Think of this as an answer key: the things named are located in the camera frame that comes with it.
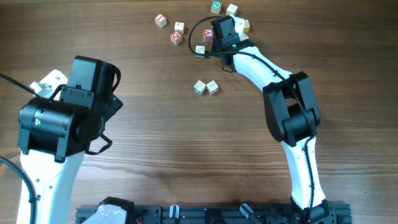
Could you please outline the wooden block blue side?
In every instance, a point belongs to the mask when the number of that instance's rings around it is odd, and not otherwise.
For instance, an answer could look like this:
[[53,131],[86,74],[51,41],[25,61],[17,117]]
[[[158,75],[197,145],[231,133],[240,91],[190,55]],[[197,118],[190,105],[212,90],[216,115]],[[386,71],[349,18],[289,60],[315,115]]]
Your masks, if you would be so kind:
[[196,93],[201,95],[206,90],[206,85],[201,80],[199,80],[196,82],[196,84],[194,84],[193,89]]

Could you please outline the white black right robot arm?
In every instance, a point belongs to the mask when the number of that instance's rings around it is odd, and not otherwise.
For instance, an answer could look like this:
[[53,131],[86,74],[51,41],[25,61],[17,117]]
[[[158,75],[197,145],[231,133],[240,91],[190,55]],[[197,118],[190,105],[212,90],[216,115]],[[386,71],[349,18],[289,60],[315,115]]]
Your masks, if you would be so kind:
[[260,53],[248,39],[242,40],[242,20],[224,16],[211,22],[215,39],[211,54],[255,84],[263,93],[266,124],[281,143],[292,178],[292,200],[307,223],[320,218],[325,194],[315,159],[320,112],[312,84],[304,72],[281,69]]

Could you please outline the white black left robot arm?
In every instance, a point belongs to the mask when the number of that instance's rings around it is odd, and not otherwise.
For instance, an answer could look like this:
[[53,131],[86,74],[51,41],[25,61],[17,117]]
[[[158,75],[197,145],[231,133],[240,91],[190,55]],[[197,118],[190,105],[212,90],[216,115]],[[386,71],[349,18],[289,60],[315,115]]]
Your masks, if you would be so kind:
[[123,106],[114,91],[120,69],[99,59],[76,56],[69,77],[53,70],[31,88],[36,94],[19,113],[17,146],[22,173],[18,223],[66,223],[73,184],[83,158],[94,155],[100,138],[103,152],[113,144],[104,135],[106,122]]

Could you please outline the wooden block red U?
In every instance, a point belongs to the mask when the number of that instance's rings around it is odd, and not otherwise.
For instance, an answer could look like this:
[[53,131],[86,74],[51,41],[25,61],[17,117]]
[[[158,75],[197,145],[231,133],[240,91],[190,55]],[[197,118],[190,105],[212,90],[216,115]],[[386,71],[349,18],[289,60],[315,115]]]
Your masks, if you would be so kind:
[[218,92],[219,86],[217,85],[217,83],[214,80],[212,80],[211,82],[206,84],[206,89],[211,95],[213,95],[216,92]]

